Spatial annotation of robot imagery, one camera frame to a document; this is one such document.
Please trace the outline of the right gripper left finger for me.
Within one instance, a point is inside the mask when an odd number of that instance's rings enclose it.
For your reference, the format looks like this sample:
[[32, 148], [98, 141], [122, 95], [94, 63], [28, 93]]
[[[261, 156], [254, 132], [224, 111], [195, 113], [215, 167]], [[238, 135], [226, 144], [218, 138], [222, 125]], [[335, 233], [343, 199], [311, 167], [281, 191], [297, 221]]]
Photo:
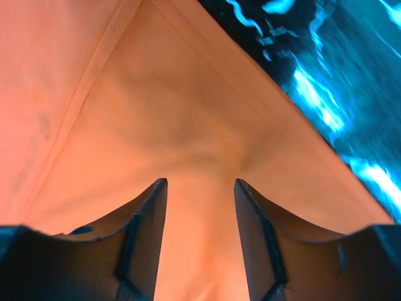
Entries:
[[1, 228], [2, 300], [153, 300], [167, 180], [70, 234]]

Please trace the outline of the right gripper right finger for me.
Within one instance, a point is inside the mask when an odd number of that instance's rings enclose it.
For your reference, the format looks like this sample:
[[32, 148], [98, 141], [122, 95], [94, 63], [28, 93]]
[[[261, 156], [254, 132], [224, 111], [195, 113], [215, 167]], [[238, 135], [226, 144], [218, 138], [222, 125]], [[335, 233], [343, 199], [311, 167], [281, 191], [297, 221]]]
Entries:
[[234, 199], [251, 300], [400, 299], [400, 226], [343, 235], [290, 213], [242, 179]]

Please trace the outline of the orange t-shirt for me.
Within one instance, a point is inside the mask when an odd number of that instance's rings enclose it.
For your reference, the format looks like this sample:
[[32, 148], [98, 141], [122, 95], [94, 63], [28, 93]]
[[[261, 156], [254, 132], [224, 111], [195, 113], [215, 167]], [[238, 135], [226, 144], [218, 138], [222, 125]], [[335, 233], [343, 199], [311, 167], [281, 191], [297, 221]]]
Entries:
[[160, 177], [157, 300], [249, 298], [238, 178], [336, 232], [391, 223], [196, 1], [2, 1], [1, 223], [67, 233]]

